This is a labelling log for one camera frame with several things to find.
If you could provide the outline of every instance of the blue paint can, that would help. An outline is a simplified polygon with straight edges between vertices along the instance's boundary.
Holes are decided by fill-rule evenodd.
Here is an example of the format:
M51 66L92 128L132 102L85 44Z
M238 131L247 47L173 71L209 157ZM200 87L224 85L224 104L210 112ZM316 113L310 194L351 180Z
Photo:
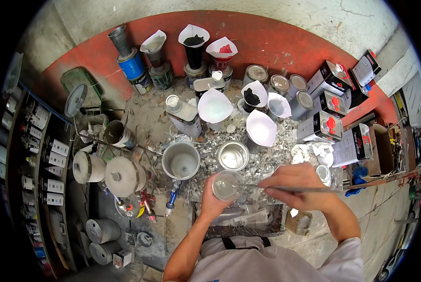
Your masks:
M121 55L118 55L117 62L128 80L140 77L145 71L145 67L140 59L140 54L138 53L137 48L134 47L129 56L122 57Z

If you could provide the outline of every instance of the white cloth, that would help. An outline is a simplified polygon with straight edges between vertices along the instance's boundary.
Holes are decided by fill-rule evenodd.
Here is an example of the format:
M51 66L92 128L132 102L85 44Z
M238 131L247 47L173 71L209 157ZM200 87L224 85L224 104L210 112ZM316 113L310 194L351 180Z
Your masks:
M315 269L295 251L279 247L270 240L264 248L259 237L231 237L236 248L226 250L220 238L206 241L201 246L201 259L195 266L190 282L247 282L247 281L365 281L361 241L354 237L342 242Z

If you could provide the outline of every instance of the concrete wall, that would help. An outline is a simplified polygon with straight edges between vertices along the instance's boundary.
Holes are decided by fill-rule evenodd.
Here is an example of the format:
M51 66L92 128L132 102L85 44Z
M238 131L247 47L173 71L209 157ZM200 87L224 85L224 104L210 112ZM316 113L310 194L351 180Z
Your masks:
M225 10L269 17L310 31L357 59L367 48L380 51L398 26L382 0L49 0L17 50L25 53L25 70L34 77L75 45L111 27L185 10Z

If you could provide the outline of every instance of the shelf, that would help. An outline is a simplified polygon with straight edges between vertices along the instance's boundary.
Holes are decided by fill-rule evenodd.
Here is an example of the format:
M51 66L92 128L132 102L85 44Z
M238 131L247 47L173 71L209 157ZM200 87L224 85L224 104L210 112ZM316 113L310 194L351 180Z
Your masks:
M39 186L38 185L38 179L39 179L40 164L42 162L41 161L41 153L43 152L43 150L42 150L43 140L44 140L44 137L46 135L46 130L48 128L48 124L49 124L49 119L50 118L51 118L51 112L49 112L48 120L46 121L46 125L44 126L44 129L42 131L41 140L40 140L40 148L39 148L39 151L38 151L38 154L37 154L37 163L36 163L35 172L34 172L34 178L35 178L34 194L35 194L35 209L37 210L37 219L36 219L36 222L37 222L38 228L40 230L40 237L41 237L41 241L43 242L43 250L44 250L44 253L46 254L46 257L45 258L46 258L46 260L48 261L48 263L51 266L51 271L52 271L52 274L53 274L54 278L56 280L58 280L57 275L54 272L54 266L53 266L52 261L51 261L51 259L49 257L49 254L48 254L48 250L47 250L47 247L46 247L46 242L44 240L43 229L41 227L41 216L40 216L41 215L41 210L40 210L40 205L38 203L39 202L39 199L38 199L38 197L39 197L39 194L38 194L38 186Z
M19 111L21 110L22 104L24 104L26 94L27 94L27 91L24 89L22 91L22 94L21 94L21 97L18 101L18 104L16 105L16 111L15 111L15 114L13 115L12 125L10 127L10 132L8 133L7 157L6 157L6 161L5 161L5 191L7 193L7 205L9 207L10 207L10 196L9 196L10 193L9 193L9 188L8 188L8 172L10 170L9 170L8 166L10 164L10 145L12 143L13 131L15 130L16 119L18 118L18 114L19 114ZM15 228L11 210L10 210L9 216L10 216L10 222L12 223L12 227Z
M64 192L63 192L63 205L62 205L62 216L63 216L63 222L64 222L64 224L65 224L65 233L66 233L66 237L67 237L67 254L68 254L68 259L71 261L71 263L72 263L72 271L74 271L74 272L77 272L78 271L78 268L76 267L76 263L74 262L74 257L73 257L73 255L72 255L72 251L71 251L71 245L70 245L70 242L69 242L69 235L68 235L68 227L67 227L67 212L66 212L66 208L65 208L65 205L66 205L66 193L67 193L67 189L66 189L66 184L67 184L67 174L68 174L68 170L67 170L67 167L68 167L68 161L69 161L69 157L70 157L70 155L72 154L71 153L71 149L72 149L72 144L73 144L73 142L72 141L69 141L68 142L68 145L69 145L69 147L70 147L70 150L69 150L69 154L68 154L68 156L67 156L67 160L66 160L66 162L65 162L65 169L63 169L63 174L62 174L62 182L63 182L63 184L65 185L65 189L64 189Z

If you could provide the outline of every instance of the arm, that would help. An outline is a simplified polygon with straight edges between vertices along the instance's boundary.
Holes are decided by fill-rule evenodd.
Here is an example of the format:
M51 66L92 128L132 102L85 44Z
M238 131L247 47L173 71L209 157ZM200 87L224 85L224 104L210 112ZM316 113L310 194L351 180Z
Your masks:
M215 175L209 177L204 183L200 216L170 256L162 281L185 282L189 279L195 268L209 224L231 203L220 201L214 196L212 192L214 178Z
M319 210L328 222L331 234L340 244L342 241L361 238L361 228L350 208L335 193L290 193L269 188L275 185L291 187L326 188L309 162L280 166L271 177L261 181L260 187L275 199L298 210Z

